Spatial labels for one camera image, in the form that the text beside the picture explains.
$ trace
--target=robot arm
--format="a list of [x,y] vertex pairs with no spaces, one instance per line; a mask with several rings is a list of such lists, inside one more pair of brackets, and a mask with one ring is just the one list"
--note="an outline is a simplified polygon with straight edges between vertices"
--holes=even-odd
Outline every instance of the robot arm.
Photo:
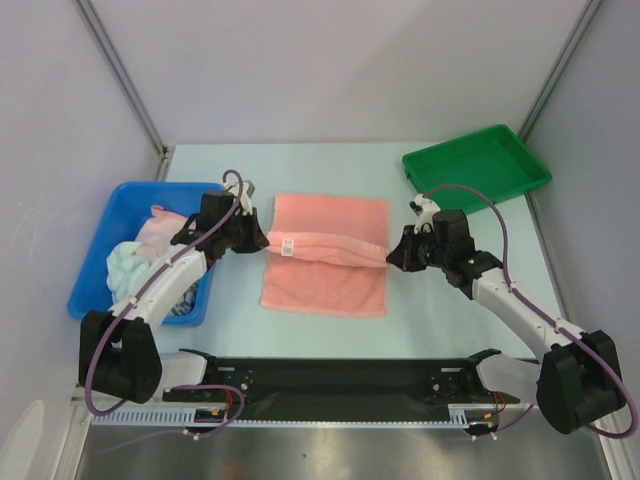
[[[163,261],[149,273],[148,278],[157,278],[146,291],[131,295],[107,312],[91,311],[82,320],[80,385],[85,386],[90,363],[106,330],[123,313],[102,350],[92,390],[145,403],[165,389],[202,382],[208,355],[193,351],[160,355],[153,334],[182,293],[227,249],[253,253],[268,245],[251,203],[253,184],[244,182],[242,189],[239,184],[226,183],[224,187],[225,191],[208,191],[202,196],[200,212],[189,217],[171,240]],[[212,234],[212,227],[230,211],[238,196],[240,208]],[[193,249],[183,252],[196,241]]]
[[475,249],[461,210],[440,211],[422,195],[410,205],[419,215],[418,221],[404,227],[400,244],[387,262],[407,272],[429,266],[440,268],[453,287],[506,323],[539,362],[536,365],[495,352],[487,354],[477,367],[487,390],[537,403],[547,421],[562,433],[570,433],[625,406],[624,395],[609,376],[560,330],[581,339],[620,376],[610,337],[602,331],[586,333],[562,318],[556,317],[553,326],[544,321],[517,297],[515,284],[507,284],[502,262]]

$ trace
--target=green tray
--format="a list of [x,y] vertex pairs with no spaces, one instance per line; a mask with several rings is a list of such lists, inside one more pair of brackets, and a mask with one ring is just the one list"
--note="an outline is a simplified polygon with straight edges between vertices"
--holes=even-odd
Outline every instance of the green tray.
[[[405,173],[418,192],[444,183],[480,190],[494,202],[529,192],[551,174],[506,125],[496,125],[402,157]],[[433,195],[440,208],[475,212],[486,204],[472,193],[446,190]]]

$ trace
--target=pink towel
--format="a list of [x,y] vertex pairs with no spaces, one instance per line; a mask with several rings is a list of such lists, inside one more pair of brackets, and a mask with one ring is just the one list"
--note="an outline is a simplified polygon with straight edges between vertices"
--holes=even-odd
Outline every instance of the pink towel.
[[384,200],[279,195],[261,305],[320,315],[385,315],[390,218]]

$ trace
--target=light blue table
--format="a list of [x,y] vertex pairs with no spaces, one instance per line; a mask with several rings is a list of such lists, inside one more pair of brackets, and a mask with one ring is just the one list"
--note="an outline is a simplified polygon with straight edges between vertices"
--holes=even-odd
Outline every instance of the light blue table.
[[[273,221],[276,195],[326,193],[385,198],[392,205],[392,240],[414,222],[416,192],[405,179],[402,155],[424,143],[189,145],[177,147],[167,181],[218,182],[227,168],[253,180],[263,230]],[[510,232],[514,278],[542,305],[556,297],[524,197],[499,205]],[[502,251],[498,222],[489,210],[469,217],[480,249]],[[194,348],[217,356],[315,358],[466,357],[498,348],[515,357],[529,349],[492,313],[452,288],[438,270],[408,274],[392,269],[388,315],[335,318],[260,307],[267,253],[227,253],[216,267],[205,321],[195,328],[162,327],[160,351]]]

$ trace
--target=blue bin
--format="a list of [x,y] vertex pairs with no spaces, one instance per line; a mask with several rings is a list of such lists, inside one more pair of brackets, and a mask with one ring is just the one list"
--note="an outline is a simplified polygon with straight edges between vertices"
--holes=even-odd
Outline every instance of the blue bin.
[[[129,182],[117,187],[102,215],[87,258],[67,303],[69,314],[82,320],[89,310],[106,312],[112,305],[107,288],[107,257],[120,242],[134,240],[144,222],[151,217],[151,206],[188,217],[200,211],[202,194],[222,190],[216,183]],[[196,302],[188,315],[168,316],[165,325],[199,325],[209,301],[213,278],[211,268],[200,280]]]

